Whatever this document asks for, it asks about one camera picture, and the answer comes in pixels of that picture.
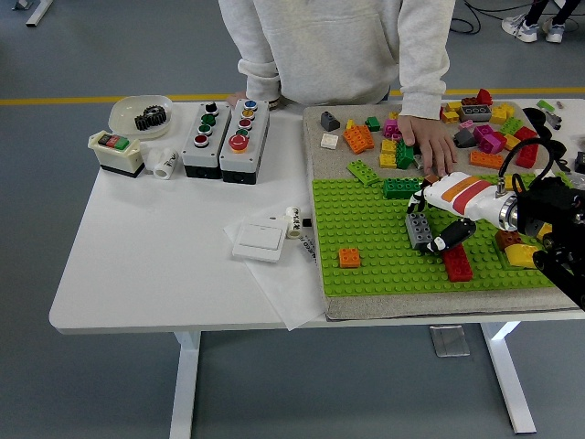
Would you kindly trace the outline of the person's left hand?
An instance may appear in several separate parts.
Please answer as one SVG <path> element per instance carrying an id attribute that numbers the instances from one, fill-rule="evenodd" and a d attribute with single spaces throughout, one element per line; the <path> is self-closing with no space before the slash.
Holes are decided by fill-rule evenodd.
<path id="1" fill-rule="evenodd" d="M 457 150 L 441 121 L 400 115 L 398 127 L 406 145 L 420 148 L 426 174 L 435 171 L 444 177 L 453 171 Z"/>

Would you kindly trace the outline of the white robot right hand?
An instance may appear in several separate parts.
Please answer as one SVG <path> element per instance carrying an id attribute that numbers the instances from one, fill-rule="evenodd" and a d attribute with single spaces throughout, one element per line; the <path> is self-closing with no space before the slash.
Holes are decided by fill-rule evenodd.
<path id="1" fill-rule="evenodd" d="M 425 205 L 457 217 L 426 245 L 429 252 L 450 250 L 476 232 L 476 222 L 487 220 L 499 230 L 516 230 L 516 195 L 480 177 L 453 172 L 415 192 L 407 212 L 422 211 Z"/>

